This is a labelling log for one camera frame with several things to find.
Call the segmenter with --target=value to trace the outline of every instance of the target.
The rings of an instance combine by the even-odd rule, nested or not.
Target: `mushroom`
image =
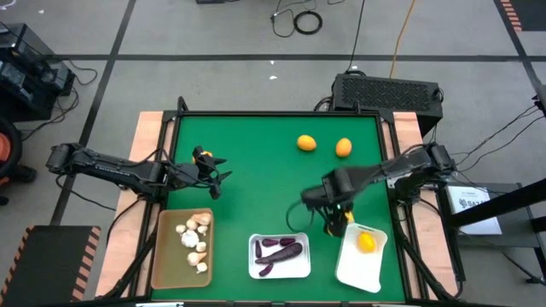
[[[206,243],[205,242],[197,243],[197,245],[195,246],[195,250],[197,252],[204,252],[206,250]]]
[[[182,234],[182,245],[194,248],[199,243],[199,236],[193,230],[188,230]]]
[[[180,225],[177,225],[176,227],[176,231],[181,235],[184,233],[184,231],[186,231],[186,226],[180,224]]]
[[[197,264],[197,274],[203,273],[208,269],[205,263]]]
[[[188,229],[189,230],[196,230],[197,229],[197,226],[199,226],[197,224],[197,222],[193,219],[189,219],[187,222],[186,222],[186,226],[188,226]]]
[[[191,252],[187,257],[188,264],[191,266],[196,266],[205,256],[206,252]]]
[[[191,216],[191,219],[203,226],[207,226],[211,223],[212,216],[211,213],[198,213]]]
[[[197,228],[197,232],[202,234],[203,236],[206,236],[206,231],[208,230],[207,226],[199,226]]]

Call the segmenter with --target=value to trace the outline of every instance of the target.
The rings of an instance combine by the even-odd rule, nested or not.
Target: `purple eggplant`
[[[294,238],[282,238],[281,239],[281,246],[289,246],[292,243],[296,242],[296,239]]]
[[[267,257],[263,257],[260,259],[256,259],[256,264],[273,264],[275,262],[287,260],[290,258],[294,258],[304,250],[304,247],[301,246],[299,243],[293,243],[289,246],[284,247],[278,252],[273,252],[271,255]]]
[[[262,245],[264,245],[265,247],[275,246],[277,244],[279,244],[279,240],[273,240],[273,239],[262,240]]]
[[[272,269],[273,269],[273,264],[269,264],[268,266],[265,267],[265,269],[262,269],[261,271],[259,271],[259,275],[264,277],[268,275]]]
[[[256,258],[262,258],[262,247],[259,246],[258,240],[256,240]]]

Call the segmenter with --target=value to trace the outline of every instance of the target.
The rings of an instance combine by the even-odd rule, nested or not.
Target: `green table surface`
[[[311,249],[311,273],[306,278],[254,280],[248,274],[248,239],[252,234],[290,234],[286,210],[304,188],[341,165],[373,165],[381,161],[380,142],[370,117],[198,117],[183,118],[175,160],[191,160],[197,145],[225,158],[220,171],[233,171],[222,183],[222,195],[212,200],[207,189],[187,188],[169,194],[167,210],[211,208],[214,215],[213,269],[203,288],[153,290],[157,300],[233,301],[404,301],[386,186],[369,186],[355,199],[357,223],[386,232],[378,293],[349,287],[335,278],[340,238],[323,233],[323,220],[306,231]],[[317,149],[303,152],[297,138],[307,134]],[[348,137],[352,153],[340,159],[335,144]],[[293,226],[302,228],[310,213],[294,210]]]

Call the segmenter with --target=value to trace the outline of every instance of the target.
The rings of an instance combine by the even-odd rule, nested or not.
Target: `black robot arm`
[[[208,188],[211,197],[217,199],[221,194],[220,183],[231,171],[220,174],[216,165],[226,160],[203,153],[199,146],[194,149],[193,157],[194,164],[175,165],[170,160],[155,162],[146,159],[133,162],[97,153],[77,143],[65,143],[51,148],[46,166],[58,175],[86,174],[126,186],[152,201],[160,198],[163,188],[174,191],[187,187]]]
[[[352,221],[352,201],[371,183],[400,177],[394,184],[396,199],[413,204],[419,200],[424,184],[441,181],[453,171],[455,161],[444,146],[416,145],[378,165],[337,168],[322,178],[322,185],[305,189],[301,199],[308,210],[324,218],[326,233],[342,236]]]

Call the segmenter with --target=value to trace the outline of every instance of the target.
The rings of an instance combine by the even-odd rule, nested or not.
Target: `white dish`
[[[375,252],[363,253],[358,249],[357,239],[362,232],[369,232],[374,237]],[[381,290],[379,277],[386,240],[386,234],[381,230],[357,223],[347,225],[335,271],[338,281],[370,293],[378,293]]]
[[[256,252],[254,251],[255,242],[259,240],[262,248],[262,258],[271,255],[273,252],[280,251],[285,246],[275,245],[265,247],[262,245],[263,239],[280,240],[281,238],[294,238],[296,242],[301,244],[304,250],[300,255],[286,261],[281,261],[273,265],[273,270],[266,276],[261,277],[259,272],[265,269],[267,264],[256,264]],[[309,254],[309,239],[304,233],[291,235],[251,235],[248,241],[248,274],[255,279],[272,279],[272,278],[304,278],[311,273],[311,255]]]

